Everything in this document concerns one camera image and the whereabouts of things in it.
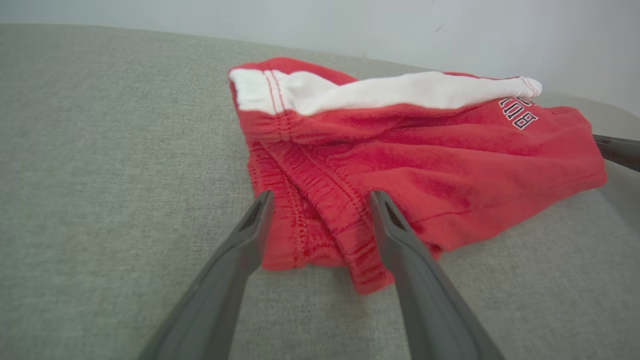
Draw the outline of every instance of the white wall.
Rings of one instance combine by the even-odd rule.
[[[503,78],[640,115],[639,0],[0,0],[0,22],[250,40]]]

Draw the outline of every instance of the red fabric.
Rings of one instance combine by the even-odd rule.
[[[287,58],[239,68],[304,70],[338,85],[356,81]],[[235,102],[233,83],[231,89]],[[438,257],[606,182],[591,125],[576,109],[531,104],[538,119],[519,129],[503,112],[509,101],[517,99],[457,110],[400,104],[309,117],[238,110],[254,192],[275,193],[262,266],[346,266],[355,289],[368,294],[393,282],[374,241],[373,190],[391,196]]]

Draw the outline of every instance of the gray upholstered surface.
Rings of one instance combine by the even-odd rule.
[[[226,72],[272,56],[359,78],[419,70],[168,33],[0,26],[0,358],[135,358],[251,203]],[[638,137],[624,116],[607,122]],[[508,358],[640,358],[640,241],[610,201],[618,185],[441,260]],[[359,297],[346,271],[314,267],[250,279],[231,355],[408,357],[393,287]]]

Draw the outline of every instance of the white fabric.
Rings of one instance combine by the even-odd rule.
[[[329,110],[382,108],[411,104],[425,108],[457,109],[501,97],[536,97],[542,85],[530,78],[476,79],[441,72],[420,72],[336,85],[311,72],[284,74],[277,70],[235,69],[238,108],[271,115],[294,110],[314,115]]]

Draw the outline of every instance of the couch cushion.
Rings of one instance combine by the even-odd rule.
[[[415,67],[89,26],[0,26],[0,357],[133,359],[252,201],[233,65]],[[600,191],[441,264],[513,359],[640,356],[640,241]],[[250,279],[233,359],[407,359],[393,287]]]

